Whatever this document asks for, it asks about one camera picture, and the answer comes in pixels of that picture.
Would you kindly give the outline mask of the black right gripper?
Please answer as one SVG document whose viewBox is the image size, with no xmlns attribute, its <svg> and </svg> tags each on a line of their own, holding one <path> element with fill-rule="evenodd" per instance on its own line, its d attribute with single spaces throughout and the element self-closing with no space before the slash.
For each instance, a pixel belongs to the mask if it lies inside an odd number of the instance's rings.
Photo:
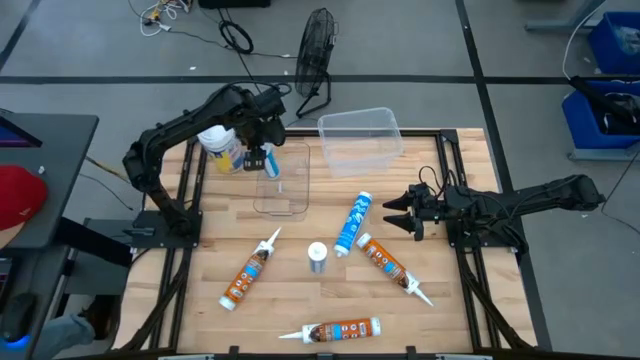
<svg viewBox="0 0 640 360">
<path fill-rule="evenodd" d="M 426 183 L 410 185 L 408 191 L 396 199 L 383 203 L 386 209 L 409 212 L 402 215 L 387 215 L 383 220 L 413 233 L 415 241 L 422 241 L 425 235 L 424 222 L 438 224 L 444 219 L 445 203 Z"/>
</svg>

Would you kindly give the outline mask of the black equipment in bin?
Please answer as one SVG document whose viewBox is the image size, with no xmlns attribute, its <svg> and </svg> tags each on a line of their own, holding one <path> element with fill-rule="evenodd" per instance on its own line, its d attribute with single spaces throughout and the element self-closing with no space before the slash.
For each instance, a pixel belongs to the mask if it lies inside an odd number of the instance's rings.
<svg viewBox="0 0 640 360">
<path fill-rule="evenodd" d="M 640 136 L 640 95 L 602 93 L 579 76 L 571 77 L 569 84 L 587 98 L 603 134 Z"/>
</svg>

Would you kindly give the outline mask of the blue storage bin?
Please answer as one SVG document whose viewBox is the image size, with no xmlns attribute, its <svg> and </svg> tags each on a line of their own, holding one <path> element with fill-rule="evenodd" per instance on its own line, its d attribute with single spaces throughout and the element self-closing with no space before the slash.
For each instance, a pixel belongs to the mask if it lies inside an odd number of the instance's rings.
<svg viewBox="0 0 640 360">
<path fill-rule="evenodd" d="M 640 81 L 588 81 L 588 84 L 603 95 L 633 95 L 638 111 L 636 123 L 625 125 L 615 120 L 580 92 L 574 91 L 562 103 L 568 128 L 576 148 L 623 149 L 640 141 Z"/>
<path fill-rule="evenodd" d="M 640 31 L 640 12 L 605 12 L 588 35 L 588 43 L 603 73 L 640 75 L 640 51 L 624 49 L 617 35 L 621 27 Z"/>
</svg>

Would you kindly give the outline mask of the red cap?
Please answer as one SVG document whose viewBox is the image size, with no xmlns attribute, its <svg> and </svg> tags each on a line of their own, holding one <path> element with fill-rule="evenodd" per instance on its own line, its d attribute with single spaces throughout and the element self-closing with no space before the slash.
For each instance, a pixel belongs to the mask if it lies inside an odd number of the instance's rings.
<svg viewBox="0 0 640 360">
<path fill-rule="evenodd" d="M 0 231 L 30 220 L 47 199 L 47 185 L 26 168 L 0 165 Z"/>
</svg>

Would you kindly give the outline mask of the person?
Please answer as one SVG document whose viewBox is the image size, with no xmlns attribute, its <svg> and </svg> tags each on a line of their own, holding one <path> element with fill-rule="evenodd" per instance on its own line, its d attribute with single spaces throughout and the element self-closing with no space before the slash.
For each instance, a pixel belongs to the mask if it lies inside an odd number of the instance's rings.
<svg viewBox="0 0 640 360">
<path fill-rule="evenodd" d="M 119 321 L 120 297 L 96 295 L 79 313 L 67 314 L 47 322 L 32 360 L 52 360 L 61 351 L 77 345 L 105 340 Z"/>
</svg>

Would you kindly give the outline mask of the large clear plastic bin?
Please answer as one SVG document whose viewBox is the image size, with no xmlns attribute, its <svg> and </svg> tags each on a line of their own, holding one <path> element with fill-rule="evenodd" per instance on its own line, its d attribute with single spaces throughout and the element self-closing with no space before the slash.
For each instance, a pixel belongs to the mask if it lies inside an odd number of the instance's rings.
<svg viewBox="0 0 640 360">
<path fill-rule="evenodd" d="M 334 177 L 384 172 L 404 153 L 395 115 L 386 107 L 323 115 L 317 126 Z"/>
</svg>

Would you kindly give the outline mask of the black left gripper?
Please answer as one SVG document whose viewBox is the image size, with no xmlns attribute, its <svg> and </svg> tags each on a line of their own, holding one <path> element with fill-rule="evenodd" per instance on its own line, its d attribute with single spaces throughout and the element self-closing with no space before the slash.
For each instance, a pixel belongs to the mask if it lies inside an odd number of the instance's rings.
<svg viewBox="0 0 640 360">
<path fill-rule="evenodd" d="M 265 168 L 265 143 L 282 146 L 286 141 L 286 130 L 277 113 L 258 114 L 242 111 L 238 113 L 238 138 L 248 150 L 244 154 L 243 169 L 260 171 Z"/>
</svg>

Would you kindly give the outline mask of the dark monitor screen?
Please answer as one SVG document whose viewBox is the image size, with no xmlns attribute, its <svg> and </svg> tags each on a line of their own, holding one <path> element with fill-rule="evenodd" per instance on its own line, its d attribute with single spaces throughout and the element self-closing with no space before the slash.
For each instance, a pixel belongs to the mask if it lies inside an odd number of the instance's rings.
<svg viewBox="0 0 640 360">
<path fill-rule="evenodd" d="M 12 123 L 7 115 L 11 111 L 0 108 L 0 148 L 39 148 L 42 141 Z"/>
</svg>

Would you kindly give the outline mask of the black desk crossbar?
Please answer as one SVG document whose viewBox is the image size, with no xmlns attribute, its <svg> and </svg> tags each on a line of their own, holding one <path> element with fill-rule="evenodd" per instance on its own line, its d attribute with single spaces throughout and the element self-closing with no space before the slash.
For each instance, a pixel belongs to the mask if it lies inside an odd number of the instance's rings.
<svg viewBox="0 0 640 360">
<path fill-rule="evenodd" d="M 55 242 L 124 268 L 129 268 L 132 263 L 133 256 L 128 245 L 67 218 L 60 219 Z"/>
</svg>

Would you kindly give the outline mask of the orange white sealant tube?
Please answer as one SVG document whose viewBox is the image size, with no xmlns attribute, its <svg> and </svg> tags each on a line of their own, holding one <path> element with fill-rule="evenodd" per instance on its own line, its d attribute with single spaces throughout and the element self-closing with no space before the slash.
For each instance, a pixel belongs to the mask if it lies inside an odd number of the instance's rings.
<svg viewBox="0 0 640 360">
<path fill-rule="evenodd" d="M 251 285 L 259 278 L 268 259 L 273 255 L 275 251 L 274 243 L 280 231 L 281 227 L 267 240 L 261 241 L 254 249 L 251 256 L 220 297 L 219 304 L 222 307 L 233 311 L 244 300 Z"/>
<path fill-rule="evenodd" d="M 378 317 L 341 320 L 304 325 L 300 331 L 279 336 L 279 339 L 298 339 L 304 344 L 376 337 L 381 335 Z"/>
<path fill-rule="evenodd" d="M 376 267 L 378 267 L 390 280 L 399 285 L 409 295 L 416 295 L 425 303 L 434 306 L 433 302 L 420 289 L 420 282 L 411 274 L 390 252 L 369 233 L 364 233 L 356 242 Z"/>
</svg>

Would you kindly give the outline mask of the long blue white sealant tube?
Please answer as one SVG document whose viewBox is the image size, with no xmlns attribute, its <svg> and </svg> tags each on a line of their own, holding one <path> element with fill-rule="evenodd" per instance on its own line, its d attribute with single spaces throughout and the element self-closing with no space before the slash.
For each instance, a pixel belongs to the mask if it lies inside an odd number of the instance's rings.
<svg viewBox="0 0 640 360">
<path fill-rule="evenodd" d="M 348 256 L 351 252 L 353 243 L 360 231 L 372 201 L 373 196 L 365 191 L 361 191 L 356 197 L 353 207 L 333 247 L 337 257 Z"/>
</svg>

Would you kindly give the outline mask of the grey desk foot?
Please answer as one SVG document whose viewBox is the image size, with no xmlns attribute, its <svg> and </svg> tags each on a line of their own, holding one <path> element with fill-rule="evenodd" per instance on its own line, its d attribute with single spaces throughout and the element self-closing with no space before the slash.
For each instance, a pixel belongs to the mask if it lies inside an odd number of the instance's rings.
<svg viewBox="0 0 640 360">
<path fill-rule="evenodd" d="M 593 16 L 605 4 L 607 0 L 584 0 L 584 3 L 573 15 L 566 19 L 531 20 L 524 25 L 528 32 L 572 32 L 578 30 L 591 30 L 599 24 Z"/>
</svg>

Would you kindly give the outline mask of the black mouse with blue light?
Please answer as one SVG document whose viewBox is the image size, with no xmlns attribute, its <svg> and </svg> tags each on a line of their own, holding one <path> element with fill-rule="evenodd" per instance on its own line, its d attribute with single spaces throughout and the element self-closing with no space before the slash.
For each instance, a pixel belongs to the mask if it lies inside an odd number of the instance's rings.
<svg viewBox="0 0 640 360">
<path fill-rule="evenodd" d="M 33 319 L 37 297 L 30 292 L 11 297 L 0 319 L 0 338 L 15 343 L 28 334 Z"/>
</svg>

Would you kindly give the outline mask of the black desk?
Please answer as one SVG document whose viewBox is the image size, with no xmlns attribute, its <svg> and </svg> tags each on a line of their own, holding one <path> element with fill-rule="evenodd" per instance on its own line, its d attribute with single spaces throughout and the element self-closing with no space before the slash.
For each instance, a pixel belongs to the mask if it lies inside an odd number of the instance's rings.
<svg viewBox="0 0 640 360">
<path fill-rule="evenodd" d="M 10 113 L 6 119 L 42 141 L 39 148 L 0 148 L 0 165 L 19 165 L 41 175 L 48 197 L 12 240 L 10 249 L 43 248 L 53 241 L 73 185 L 91 144 L 95 115 Z"/>
</svg>

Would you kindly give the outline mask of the white yellow-blue canister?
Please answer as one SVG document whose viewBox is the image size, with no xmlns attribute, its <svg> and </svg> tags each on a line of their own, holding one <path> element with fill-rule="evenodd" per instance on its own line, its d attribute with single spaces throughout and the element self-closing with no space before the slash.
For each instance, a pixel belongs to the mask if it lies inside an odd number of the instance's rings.
<svg viewBox="0 0 640 360">
<path fill-rule="evenodd" d="M 244 150 L 234 129 L 226 130 L 222 125 L 215 125 L 199 133 L 197 138 L 221 173 L 242 169 Z"/>
</svg>

